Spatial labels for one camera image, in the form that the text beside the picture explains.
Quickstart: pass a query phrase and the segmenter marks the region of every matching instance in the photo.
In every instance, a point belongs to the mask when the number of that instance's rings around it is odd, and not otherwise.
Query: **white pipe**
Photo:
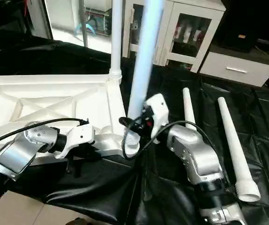
[[[157,35],[164,9],[164,0],[146,0],[145,2],[139,50],[135,61],[128,109],[128,117],[132,119],[142,114],[143,104],[149,86]],[[126,153],[135,154],[140,147],[139,141],[140,137],[138,134],[129,132],[126,137]]]
[[[236,190],[238,197],[244,202],[256,202],[260,200],[261,194],[256,183],[252,180],[252,176],[226,101],[223,97],[220,97],[218,98],[218,102],[232,157],[233,168],[237,178]]]
[[[112,1],[112,55],[109,78],[121,82],[122,0]]]
[[[183,106],[185,108],[185,119],[189,122],[195,123],[194,111],[189,88],[184,88],[182,90],[182,93],[183,93]],[[190,124],[186,124],[186,128],[197,130],[196,127]]]

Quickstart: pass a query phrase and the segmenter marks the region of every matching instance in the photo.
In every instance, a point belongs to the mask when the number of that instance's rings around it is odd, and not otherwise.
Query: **white cone-shaped tube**
[[[189,88],[184,88],[182,90],[182,93],[183,93],[183,105],[185,108],[185,119],[189,122],[195,123],[194,111]],[[190,124],[186,124],[186,127],[192,130],[197,130],[196,127]]]
[[[244,202],[256,202],[260,200],[261,194],[256,183],[252,180],[252,176],[231,115],[228,111],[226,101],[223,97],[220,97],[218,102],[232,157],[233,168],[237,178],[236,190],[238,197]]]

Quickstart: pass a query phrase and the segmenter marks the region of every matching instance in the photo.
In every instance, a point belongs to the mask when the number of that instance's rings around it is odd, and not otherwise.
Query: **black table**
[[[0,75],[108,73],[110,56],[59,41],[7,33],[0,35]],[[125,109],[134,62],[122,60]],[[225,97],[251,174],[262,198],[240,202],[249,225],[269,225],[269,90],[154,67],[148,97],[162,93],[170,121],[184,119],[182,89],[188,87],[196,124],[213,141],[232,185],[235,175],[217,104]],[[154,173],[155,167],[159,177]],[[119,156],[29,167],[11,190],[47,204],[72,209],[111,224],[202,224],[192,185],[180,160],[165,146],[152,146],[127,162]]]

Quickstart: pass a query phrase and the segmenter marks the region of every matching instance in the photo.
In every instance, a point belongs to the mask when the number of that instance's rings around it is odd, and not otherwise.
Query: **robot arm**
[[[226,191],[218,156],[214,149],[203,141],[201,134],[176,124],[157,135],[158,131],[168,124],[169,110],[161,94],[156,94],[145,102],[143,113],[145,120],[153,124],[151,138],[157,137],[154,143],[166,144],[184,164],[187,178],[194,186],[200,215],[204,221],[213,225],[239,221],[246,225],[238,203]]]
[[[239,221],[246,225],[241,209],[226,191],[216,152],[194,130],[174,125],[168,131],[167,147],[178,156],[193,184],[202,218],[213,225]]]
[[[19,133],[13,141],[4,145],[0,150],[0,198],[7,191],[7,182],[17,181],[38,152],[50,152],[55,158],[62,159],[72,148],[94,142],[94,130],[88,122],[71,129],[67,135],[59,131],[42,125]]]

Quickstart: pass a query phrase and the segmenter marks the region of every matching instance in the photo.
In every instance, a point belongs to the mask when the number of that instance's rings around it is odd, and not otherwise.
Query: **drawer handle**
[[[227,70],[231,70],[231,71],[236,71],[236,72],[239,72],[239,73],[243,73],[243,74],[246,74],[247,73],[247,71],[245,71],[245,70],[231,68],[231,67],[226,67],[226,69]]]

